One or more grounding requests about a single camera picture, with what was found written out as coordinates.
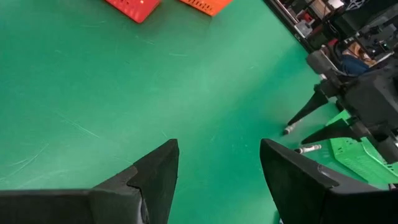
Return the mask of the orange plastic basket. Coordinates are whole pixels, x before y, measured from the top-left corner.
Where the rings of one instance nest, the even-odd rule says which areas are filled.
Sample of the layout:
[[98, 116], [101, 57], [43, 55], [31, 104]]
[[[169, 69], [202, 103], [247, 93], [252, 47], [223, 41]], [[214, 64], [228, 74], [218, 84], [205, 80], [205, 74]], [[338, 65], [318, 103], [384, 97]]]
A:
[[233, 0], [179, 0], [209, 16], [216, 16]]

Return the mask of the green plastic basket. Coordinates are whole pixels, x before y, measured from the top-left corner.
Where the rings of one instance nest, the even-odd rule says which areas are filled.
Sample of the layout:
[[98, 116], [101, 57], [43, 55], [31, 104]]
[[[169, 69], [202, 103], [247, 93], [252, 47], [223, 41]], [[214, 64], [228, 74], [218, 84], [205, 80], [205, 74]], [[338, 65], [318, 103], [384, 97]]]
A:
[[330, 139], [335, 159], [369, 184], [398, 184], [398, 162], [388, 164], [367, 138]]

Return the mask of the pink plastic basket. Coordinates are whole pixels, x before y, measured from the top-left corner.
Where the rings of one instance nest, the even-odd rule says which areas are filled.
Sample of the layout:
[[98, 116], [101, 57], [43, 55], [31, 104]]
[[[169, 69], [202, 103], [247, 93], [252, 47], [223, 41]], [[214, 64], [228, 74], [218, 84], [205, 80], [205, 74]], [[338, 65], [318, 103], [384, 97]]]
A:
[[161, 3], [161, 0], [105, 0], [107, 3], [140, 24]]

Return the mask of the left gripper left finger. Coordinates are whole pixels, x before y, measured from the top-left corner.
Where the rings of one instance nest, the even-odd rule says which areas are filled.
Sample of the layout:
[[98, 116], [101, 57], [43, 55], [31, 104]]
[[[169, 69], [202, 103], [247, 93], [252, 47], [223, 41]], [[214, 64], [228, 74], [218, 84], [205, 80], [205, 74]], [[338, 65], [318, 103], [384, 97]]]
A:
[[179, 152], [169, 139], [90, 189], [0, 190], [0, 224], [167, 224]]

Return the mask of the person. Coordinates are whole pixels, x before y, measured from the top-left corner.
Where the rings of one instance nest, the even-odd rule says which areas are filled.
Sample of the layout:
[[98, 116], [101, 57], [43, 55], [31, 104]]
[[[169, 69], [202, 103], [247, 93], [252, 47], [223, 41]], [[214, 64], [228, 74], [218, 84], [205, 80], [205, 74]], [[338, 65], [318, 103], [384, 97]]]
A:
[[357, 42], [353, 42], [346, 50], [342, 51], [341, 63], [345, 73], [356, 76], [367, 72], [377, 64]]

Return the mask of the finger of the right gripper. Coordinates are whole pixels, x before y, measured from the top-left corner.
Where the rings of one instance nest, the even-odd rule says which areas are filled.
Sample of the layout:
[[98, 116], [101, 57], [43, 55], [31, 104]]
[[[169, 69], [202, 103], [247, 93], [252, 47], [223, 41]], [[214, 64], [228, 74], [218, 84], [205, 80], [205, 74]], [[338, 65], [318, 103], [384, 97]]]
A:
[[316, 90], [305, 106], [287, 124], [293, 125], [327, 103], [327, 96], [322, 91]]
[[339, 119], [324, 128], [316, 131], [301, 141], [302, 144], [323, 141], [334, 138], [351, 138], [360, 141], [362, 134], [354, 130], [353, 125], [349, 125], [345, 120]]

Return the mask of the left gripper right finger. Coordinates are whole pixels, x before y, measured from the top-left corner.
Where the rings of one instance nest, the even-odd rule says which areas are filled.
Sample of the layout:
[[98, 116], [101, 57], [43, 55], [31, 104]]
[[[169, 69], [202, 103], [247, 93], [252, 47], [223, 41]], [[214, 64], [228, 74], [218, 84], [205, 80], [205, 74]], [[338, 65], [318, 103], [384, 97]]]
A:
[[284, 224], [398, 224], [398, 190], [381, 190], [271, 140], [259, 157]]

